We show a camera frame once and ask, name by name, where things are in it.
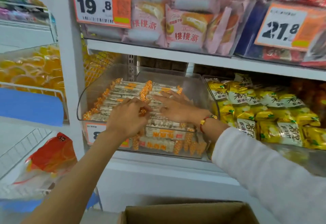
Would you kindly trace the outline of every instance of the person's right hand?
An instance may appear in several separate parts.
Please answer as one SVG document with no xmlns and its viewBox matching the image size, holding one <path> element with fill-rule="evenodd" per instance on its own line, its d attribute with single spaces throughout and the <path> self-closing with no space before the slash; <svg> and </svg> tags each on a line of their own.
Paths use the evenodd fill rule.
<svg viewBox="0 0 326 224">
<path fill-rule="evenodd" d="M 200 126 L 200 121 L 211 115 L 210 111 L 195 107 L 184 94 L 161 92 L 162 96 L 155 95 L 154 99 L 162 102 L 161 115 L 178 123 L 193 123 Z"/>
</svg>

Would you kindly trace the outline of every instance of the white long-sleeved shirt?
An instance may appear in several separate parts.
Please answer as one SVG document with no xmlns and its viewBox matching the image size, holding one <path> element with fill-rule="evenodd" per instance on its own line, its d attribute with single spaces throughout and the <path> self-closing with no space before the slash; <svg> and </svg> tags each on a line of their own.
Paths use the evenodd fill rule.
<svg viewBox="0 0 326 224">
<path fill-rule="evenodd" d="M 311 175 L 242 131 L 226 129 L 212 161 L 282 224 L 326 223 L 326 178 Z"/>
</svg>

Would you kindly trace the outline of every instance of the price tag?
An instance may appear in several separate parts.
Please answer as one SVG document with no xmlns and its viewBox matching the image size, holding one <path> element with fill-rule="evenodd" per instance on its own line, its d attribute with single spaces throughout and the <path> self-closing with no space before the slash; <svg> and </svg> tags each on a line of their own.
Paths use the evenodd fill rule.
<svg viewBox="0 0 326 224">
<path fill-rule="evenodd" d="M 87 136 L 87 143 L 93 144 L 97 138 L 97 136 L 102 132 L 105 131 L 106 125 L 100 125 L 96 123 L 86 123 L 86 136 Z"/>
<path fill-rule="evenodd" d="M 255 44 L 307 51 L 325 17 L 321 9 L 272 3 Z"/>
<path fill-rule="evenodd" d="M 131 0 L 74 0 L 77 21 L 131 28 Z"/>
</svg>

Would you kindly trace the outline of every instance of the barcode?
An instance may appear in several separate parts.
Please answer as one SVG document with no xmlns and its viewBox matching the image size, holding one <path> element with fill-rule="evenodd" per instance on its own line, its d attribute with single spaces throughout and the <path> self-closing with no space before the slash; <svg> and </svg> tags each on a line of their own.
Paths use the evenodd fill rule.
<svg viewBox="0 0 326 224">
<path fill-rule="evenodd" d="M 98 23 L 109 23 L 109 24 L 113 24 L 113 20 L 112 19 L 106 19 L 106 18 L 83 16 L 83 20 L 85 20 L 85 21 L 92 21 L 92 22 L 98 22 Z"/>
</svg>

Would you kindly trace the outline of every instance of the person's left hand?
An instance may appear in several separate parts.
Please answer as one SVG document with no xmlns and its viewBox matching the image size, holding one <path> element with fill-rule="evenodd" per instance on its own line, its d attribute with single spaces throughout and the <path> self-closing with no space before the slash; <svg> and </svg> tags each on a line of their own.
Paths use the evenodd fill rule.
<svg viewBox="0 0 326 224">
<path fill-rule="evenodd" d="M 144 116 L 140 116 L 140 108 L 147 110 Z M 145 127 L 150 117 L 150 111 L 149 105 L 140 99 L 126 98 L 112 110 L 106 124 L 106 131 L 118 134 L 123 142 Z"/>
</svg>

